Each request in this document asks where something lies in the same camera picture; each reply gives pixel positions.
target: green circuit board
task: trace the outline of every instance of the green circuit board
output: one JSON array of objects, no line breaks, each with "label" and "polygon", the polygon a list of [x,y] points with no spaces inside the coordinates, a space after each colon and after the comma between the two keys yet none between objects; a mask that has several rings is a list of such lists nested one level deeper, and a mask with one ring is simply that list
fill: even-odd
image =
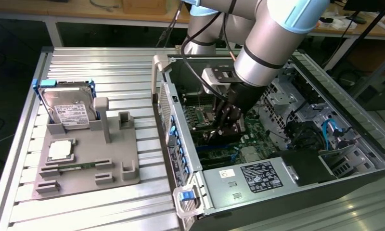
[{"label": "green circuit board", "polygon": [[241,140],[220,146],[204,146],[201,142],[203,133],[213,129],[212,105],[185,106],[184,113],[204,170],[267,159],[279,150],[253,110],[244,119]]}]

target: floor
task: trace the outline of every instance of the floor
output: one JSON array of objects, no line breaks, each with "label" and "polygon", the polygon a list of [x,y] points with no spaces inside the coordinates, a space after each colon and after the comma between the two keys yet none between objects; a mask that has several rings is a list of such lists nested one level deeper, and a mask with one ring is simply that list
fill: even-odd
[{"label": "floor", "polygon": [[[163,32],[163,28],[155,27],[68,23],[60,24],[60,30],[69,47],[153,47]],[[185,35],[187,29],[175,29],[168,47],[181,44]],[[337,43],[339,38],[323,41],[308,37],[300,48],[323,63]],[[40,50],[51,45],[41,22],[0,20],[0,140],[16,132]],[[224,43],[219,42],[217,46],[223,47]],[[12,137],[0,142],[0,176],[11,144]]]}]

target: warning label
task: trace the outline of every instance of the warning label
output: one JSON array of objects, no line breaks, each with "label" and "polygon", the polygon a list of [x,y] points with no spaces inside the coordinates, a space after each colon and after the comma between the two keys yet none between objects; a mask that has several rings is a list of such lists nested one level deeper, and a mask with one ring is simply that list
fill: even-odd
[{"label": "warning label", "polygon": [[64,126],[88,124],[88,112],[84,104],[55,106]]},{"label": "warning label", "polygon": [[253,193],[284,186],[271,162],[244,166],[241,171]]}]

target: metal bracket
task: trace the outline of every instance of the metal bracket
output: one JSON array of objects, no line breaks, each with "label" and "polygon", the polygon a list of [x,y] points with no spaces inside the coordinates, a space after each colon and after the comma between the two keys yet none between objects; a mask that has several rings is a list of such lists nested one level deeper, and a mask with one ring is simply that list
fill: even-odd
[{"label": "metal bracket", "polygon": [[165,54],[156,54],[153,56],[153,67],[152,67],[152,94],[157,92],[157,73],[164,72],[169,66],[169,59]]}]

